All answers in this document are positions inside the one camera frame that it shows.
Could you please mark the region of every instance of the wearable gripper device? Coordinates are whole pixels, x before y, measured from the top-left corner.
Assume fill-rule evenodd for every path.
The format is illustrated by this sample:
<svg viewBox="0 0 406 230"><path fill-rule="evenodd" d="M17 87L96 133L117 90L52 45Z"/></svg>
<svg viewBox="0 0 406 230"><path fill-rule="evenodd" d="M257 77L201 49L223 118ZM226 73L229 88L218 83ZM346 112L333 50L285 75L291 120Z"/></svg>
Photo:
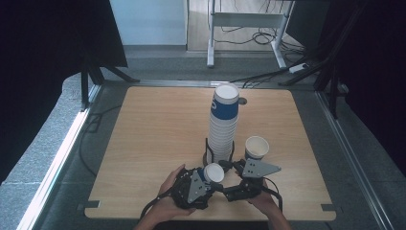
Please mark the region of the wearable gripper device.
<svg viewBox="0 0 406 230"><path fill-rule="evenodd" d="M282 197L263 186L263 177L276 173L281 170L280 167L263 163L259 160L241 159L236 162L219 161L218 164L225 171L235 168L241 182L233 187L223 188L216 182L207 182L199 172L202 168L192 170L183 169L176 177L172 186L170 196L175 204L183 209L206 209L208 201L214 192L223 193L229 202L258 196L262 191L275 196L279 200L280 209L282 209Z"/></svg>

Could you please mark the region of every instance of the gray floor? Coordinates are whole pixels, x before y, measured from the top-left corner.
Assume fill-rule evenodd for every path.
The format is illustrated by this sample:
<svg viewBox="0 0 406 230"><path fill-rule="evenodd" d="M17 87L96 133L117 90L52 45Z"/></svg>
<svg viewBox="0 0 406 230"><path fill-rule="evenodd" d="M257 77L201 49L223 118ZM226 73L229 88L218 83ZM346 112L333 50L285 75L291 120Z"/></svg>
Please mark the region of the gray floor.
<svg viewBox="0 0 406 230"><path fill-rule="evenodd" d="M232 81L276 70L271 53L220 53L214 69L206 67L204 53L189 53L179 48L154 47L126 49L129 75L148 81L193 85L203 81ZM47 205L34 229L131 229L135 219L89 219L83 214L95 177L84 166L96 172L115 120L116 106L124 99L126 83L106 70L105 86L92 104L89 121L103 113L99 126L82 132L63 168ZM291 75L271 79L257 87L275 88L277 82ZM316 94L311 90L315 77L290 87L315 152L327 189L337 211L329 223L291 221L294 229L379 229L370 204L365 199L351 167L324 114ZM79 75L68 79L56 108L38 136L0 187L0 229L15 229L29 206L60 144L80 109ZM394 229L406 228L406 179L368 129L339 98L338 122L345 131L365 174L387 211ZM159 229L263 229L262 222L182 222L174 221Z"/></svg>

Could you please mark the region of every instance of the black curtain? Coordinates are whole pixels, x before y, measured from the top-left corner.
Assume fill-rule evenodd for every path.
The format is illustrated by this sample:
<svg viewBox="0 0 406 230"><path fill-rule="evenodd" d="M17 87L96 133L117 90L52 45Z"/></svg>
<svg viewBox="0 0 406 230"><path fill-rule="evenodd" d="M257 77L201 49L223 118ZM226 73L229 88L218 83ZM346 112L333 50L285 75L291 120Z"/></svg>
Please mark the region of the black curtain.
<svg viewBox="0 0 406 230"><path fill-rule="evenodd" d="M368 1L340 56L347 102L406 174L406 21L401 1Z"/></svg>
<svg viewBox="0 0 406 230"><path fill-rule="evenodd" d="M83 57L126 66L108 0L0 2L0 181L54 108Z"/></svg>

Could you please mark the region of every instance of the white wall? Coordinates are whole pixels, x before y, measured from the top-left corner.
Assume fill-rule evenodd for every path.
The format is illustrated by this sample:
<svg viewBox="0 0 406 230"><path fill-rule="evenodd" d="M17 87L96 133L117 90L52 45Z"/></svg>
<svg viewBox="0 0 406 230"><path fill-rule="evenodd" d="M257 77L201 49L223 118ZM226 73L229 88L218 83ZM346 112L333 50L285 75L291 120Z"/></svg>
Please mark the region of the white wall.
<svg viewBox="0 0 406 230"><path fill-rule="evenodd" d="M110 0L123 45L186 45L187 0Z"/></svg>

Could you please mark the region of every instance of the wooden table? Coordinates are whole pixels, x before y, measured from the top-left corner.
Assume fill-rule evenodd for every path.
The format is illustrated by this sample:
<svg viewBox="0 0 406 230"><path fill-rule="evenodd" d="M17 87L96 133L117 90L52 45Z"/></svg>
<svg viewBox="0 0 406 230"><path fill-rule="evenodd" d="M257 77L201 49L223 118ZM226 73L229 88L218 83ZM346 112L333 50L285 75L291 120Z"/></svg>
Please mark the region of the wooden table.
<svg viewBox="0 0 406 230"><path fill-rule="evenodd" d="M137 219L171 171L183 163L187 169L201 167L213 94L214 88L129 88L89 197L100 205L86 208L86 216ZM282 167L267 177L279 187L286 218L334 220L336 213L322 208L322 204L331 205L331 199L291 93L242 89L240 97L248 103L239 106L234 160L243 157L248 137L264 137L271 150L262 161ZM222 184L229 187L239 182L229 171ZM271 183L268 186L275 190ZM228 202L215 193L209 208L178 219L266 217L244 200Z"/></svg>

